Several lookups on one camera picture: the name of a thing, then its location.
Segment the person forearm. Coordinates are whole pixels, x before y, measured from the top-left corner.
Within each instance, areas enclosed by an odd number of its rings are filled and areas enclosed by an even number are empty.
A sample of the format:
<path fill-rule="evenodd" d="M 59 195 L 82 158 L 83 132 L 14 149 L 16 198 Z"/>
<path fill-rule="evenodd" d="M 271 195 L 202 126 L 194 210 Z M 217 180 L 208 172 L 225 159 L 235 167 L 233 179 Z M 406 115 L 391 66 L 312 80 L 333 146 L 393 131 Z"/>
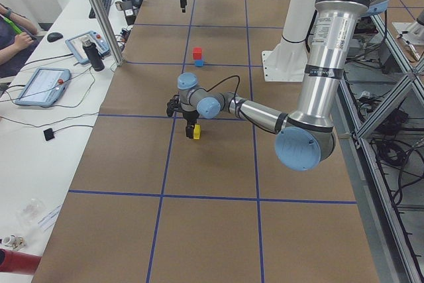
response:
<path fill-rule="evenodd" d="M 0 65 L 7 63 L 21 51 L 21 47 L 14 43 L 0 50 Z"/>

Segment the person hand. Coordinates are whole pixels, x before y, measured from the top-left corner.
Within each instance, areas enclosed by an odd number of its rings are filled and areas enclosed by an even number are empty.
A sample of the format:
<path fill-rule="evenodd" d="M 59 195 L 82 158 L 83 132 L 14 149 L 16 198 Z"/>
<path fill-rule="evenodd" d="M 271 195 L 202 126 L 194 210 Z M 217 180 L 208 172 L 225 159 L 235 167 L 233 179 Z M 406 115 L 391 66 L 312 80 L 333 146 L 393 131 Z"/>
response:
<path fill-rule="evenodd" d="M 15 36 L 13 48 L 15 50 L 21 51 L 21 50 L 24 50 L 25 48 L 28 48 L 33 42 L 34 40 L 29 34 L 22 32 Z"/>

